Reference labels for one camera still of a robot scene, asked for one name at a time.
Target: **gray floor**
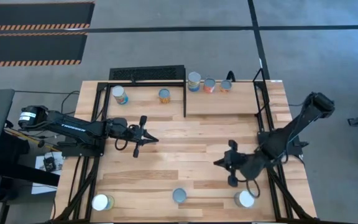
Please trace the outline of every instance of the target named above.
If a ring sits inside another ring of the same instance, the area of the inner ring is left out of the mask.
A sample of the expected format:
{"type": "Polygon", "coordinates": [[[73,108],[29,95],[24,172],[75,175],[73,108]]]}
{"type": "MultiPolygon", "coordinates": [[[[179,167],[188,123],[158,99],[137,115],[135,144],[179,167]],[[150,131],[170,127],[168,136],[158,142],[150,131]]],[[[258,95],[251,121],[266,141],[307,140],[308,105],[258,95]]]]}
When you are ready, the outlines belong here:
{"type": "MultiPolygon", "coordinates": [[[[358,1],[258,0],[255,8],[260,26],[358,24],[358,1]]],[[[247,1],[97,0],[91,28],[206,25],[251,25],[247,1]]],[[[358,30],[261,34],[271,79],[284,81],[291,103],[311,91],[335,100],[335,113],[301,134],[311,143],[306,171],[318,216],[358,223],[358,127],[346,121],[358,115],[358,30]]],[[[80,65],[0,68],[0,88],[72,91],[83,80],[107,79],[110,68],[170,64],[214,78],[228,70],[251,78],[259,57],[252,31],[90,34],[80,65]]],[[[17,121],[20,108],[31,104],[59,110],[63,97],[17,93],[9,119],[17,121]]],[[[75,104],[74,96],[65,111],[75,104]]],[[[7,223],[41,222],[49,218],[52,198],[13,207],[7,223]]]]}

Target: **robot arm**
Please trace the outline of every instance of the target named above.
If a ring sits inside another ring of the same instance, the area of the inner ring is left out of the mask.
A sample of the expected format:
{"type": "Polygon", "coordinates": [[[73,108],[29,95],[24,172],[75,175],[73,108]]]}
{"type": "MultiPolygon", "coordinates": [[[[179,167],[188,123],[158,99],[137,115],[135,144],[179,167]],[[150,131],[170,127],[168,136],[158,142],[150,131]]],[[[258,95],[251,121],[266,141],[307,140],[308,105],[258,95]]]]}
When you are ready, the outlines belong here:
{"type": "Polygon", "coordinates": [[[287,152],[288,143],[293,141],[302,130],[318,118],[329,117],[334,110],[333,101],[322,93],[311,93],[306,97],[301,113],[284,128],[272,131],[255,153],[239,153],[237,143],[229,140],[231,149],[224,153],[223,159],[215,161],[214,165],[221,166],[231,173],[227,181],[232,187],[238,185],[236,170],[239,170],[246,180],[255,180],[263,168],[274,166],[281,160],[287,152]]]}
{"type": "Polygon", "coordinates": [[[130,125],[127,127],[125,118],[113,118],[105,121],[84,121],[62,114],[59,111],[50,111],[44,106],[28,106],[22,108],[19,118],[19,126],[24,131],[52,131],[69,138],[73,138],[75,142],[60,142],[59,146],[65,147],[85,147],[93,148],[100,144],[100,140],[107,138],[115,138],[127,142],[135,142],[136,147],[134,157],[139,154],[139,146],[151,142],[158,142],[158,139],[151,136],[144,125],[147,121],[146,116],[140,118],[139,125],[130,125]]]}

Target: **floor mat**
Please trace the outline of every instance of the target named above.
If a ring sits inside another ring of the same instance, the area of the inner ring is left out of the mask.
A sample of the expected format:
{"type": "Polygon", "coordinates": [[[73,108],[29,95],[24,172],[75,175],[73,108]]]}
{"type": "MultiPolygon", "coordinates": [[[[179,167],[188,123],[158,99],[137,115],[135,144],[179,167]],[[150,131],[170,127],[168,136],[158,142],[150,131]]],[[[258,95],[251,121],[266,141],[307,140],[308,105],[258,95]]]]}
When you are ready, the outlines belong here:
{"type": "Polygon", "coordinates": [[[94,2],[0,4],[0,30],[87,28],[94,2]]]}
{"type": "Polygon", "coordinates": [[[0,34],[0,66],[78,65],[87,33],[0,34]]]}

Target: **can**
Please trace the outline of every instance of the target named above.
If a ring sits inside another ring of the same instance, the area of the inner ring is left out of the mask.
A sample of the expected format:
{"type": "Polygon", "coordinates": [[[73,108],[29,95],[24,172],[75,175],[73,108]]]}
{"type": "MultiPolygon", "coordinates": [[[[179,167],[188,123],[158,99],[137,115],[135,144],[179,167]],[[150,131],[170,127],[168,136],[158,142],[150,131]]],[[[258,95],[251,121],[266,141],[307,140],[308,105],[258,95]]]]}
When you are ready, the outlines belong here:
{"type": "Polygon", "coordinates": [[[247,190],[237,192],[234,195],[234,202],[241,208],[250,208],[254,204],[254,201],[255,199],[247,190]]]}
{"type": "Polygon", "coordinates": [[[110,195],[98,194],[92,199],[92,208],[96,211],[110,210],[114,205],[114,198],[110,195]]]}
{"type": "Polygon", "coordinates": [[[213,78],[207,78],[205,81],[204,81],[204,91],[206,93],[212,93],[215,89],[215,79],[213,78]]]}
{"type": "Polygon", "coordinates": [[[198,91],[200,89],[200,81],[201,81],[201,75],[199,73],[190,72],[187,88],[190,91],[198,91]]]}
{"type": "Polygon", "coordinates": [[[115,97],[118,104],[124,105],[128,102],[128,96],[122,86],[114,86],[112,88],[112,95],[115,97]]]}
{"type": "Polygon", "coordinates": [[[173,191],[172,197],[176,203],[183,203],[187,198],[187,194],[184,189],[178,188],[173,191]]]}
{"type": "Polygon", "coordinates": [[[221,91],[224,93],[227,93],[231,90],[231,81],[230,80],[223,80],[221,82],[221,91]]]}
{"type": "Polygon", "coordinates": [[[167,89],[161,89],[158,93],[158,97],[160,97],[161,103],[169,103],[169,101],[171,100],[169,90],[167,89]]]}

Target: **white label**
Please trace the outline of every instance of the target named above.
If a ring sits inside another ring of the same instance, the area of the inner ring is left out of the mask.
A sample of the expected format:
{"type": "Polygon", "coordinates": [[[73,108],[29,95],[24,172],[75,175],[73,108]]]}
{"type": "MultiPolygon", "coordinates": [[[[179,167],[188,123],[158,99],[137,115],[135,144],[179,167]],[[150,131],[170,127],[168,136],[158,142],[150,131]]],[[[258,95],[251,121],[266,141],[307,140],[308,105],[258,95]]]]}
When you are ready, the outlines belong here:
{"type": "Polygon", "coordinates": [[[20,116],[19,121],[22,121],[22,120],[30,121],[30,117],[29,116],[20,116]]]}
{"type": "Polygon", "coordinates": [[[77,131],[85,131],[85,129],[73,127],[73,126],[70,126],[70,125],[67,125],[67,124],[62,124],[62,127],[71,128],[71,129],[74,129],[74,130],[77,130],[77,131]]]}
{"type": "Polygon", "coordinates": [[[22,112],[20,114],[20,116],[30,116],[30,117],[35,117],[35,113],[30,113],[30,112],[22,112]]]}

